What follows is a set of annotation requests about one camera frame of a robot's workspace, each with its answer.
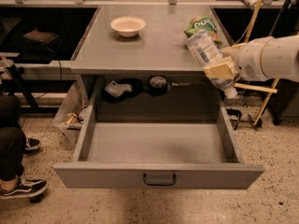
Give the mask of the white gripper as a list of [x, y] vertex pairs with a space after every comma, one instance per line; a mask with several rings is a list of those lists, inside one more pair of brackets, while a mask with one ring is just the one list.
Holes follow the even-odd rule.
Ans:
[[239, 75], [239, 71], [246, 81], [273, 78], [270, 70], [273, 55], [269, 49], [273, 39], [273, 36], [267, 36], [221, 48], [224, 58], [208, 63], [203, 70], [208, 78], [233, 79]]

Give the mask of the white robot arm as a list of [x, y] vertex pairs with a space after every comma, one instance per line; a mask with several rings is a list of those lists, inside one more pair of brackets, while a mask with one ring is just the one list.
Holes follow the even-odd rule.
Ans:
[[209, 63], [209, 78], [266, 81], [272, 78], [299, 82], [299, 36], [267, 36], [221, 50], [222, 59]]

